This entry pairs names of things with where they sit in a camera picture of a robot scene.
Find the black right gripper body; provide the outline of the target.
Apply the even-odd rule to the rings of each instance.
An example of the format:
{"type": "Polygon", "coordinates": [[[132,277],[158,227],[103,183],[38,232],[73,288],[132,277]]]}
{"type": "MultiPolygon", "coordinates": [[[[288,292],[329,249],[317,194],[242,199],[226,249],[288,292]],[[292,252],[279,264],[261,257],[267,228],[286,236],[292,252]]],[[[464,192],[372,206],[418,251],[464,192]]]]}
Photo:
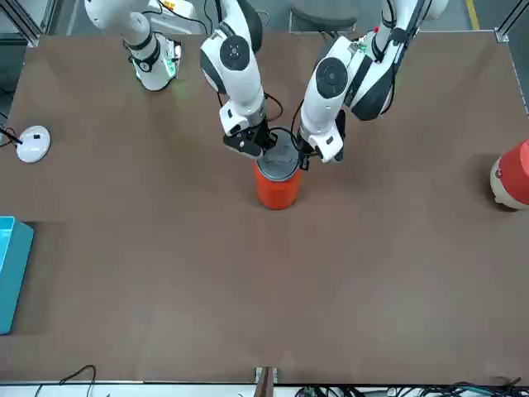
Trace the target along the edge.
{"type": "Polygon", "coordinates": [[[256,160],[275,147],[277,134],[269,129],[266,122],[262,122],[231,136],[225,135],[222,140],[229,149],[256,160]]]}

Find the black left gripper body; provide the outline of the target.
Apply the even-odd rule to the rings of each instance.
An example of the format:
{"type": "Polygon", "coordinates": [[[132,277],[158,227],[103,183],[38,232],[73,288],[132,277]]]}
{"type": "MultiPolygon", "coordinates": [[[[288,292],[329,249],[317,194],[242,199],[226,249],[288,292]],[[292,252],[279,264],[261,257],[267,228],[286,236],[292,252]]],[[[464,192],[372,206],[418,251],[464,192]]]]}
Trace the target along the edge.
{"type": "Polygon", "coordinates": [[[345,140],[346,140],[346,113],[340,110],[336,116],[336,127],[341,137],[342,146],[335,155],[335,161],[342,161],[344,157],[345,140]]]}

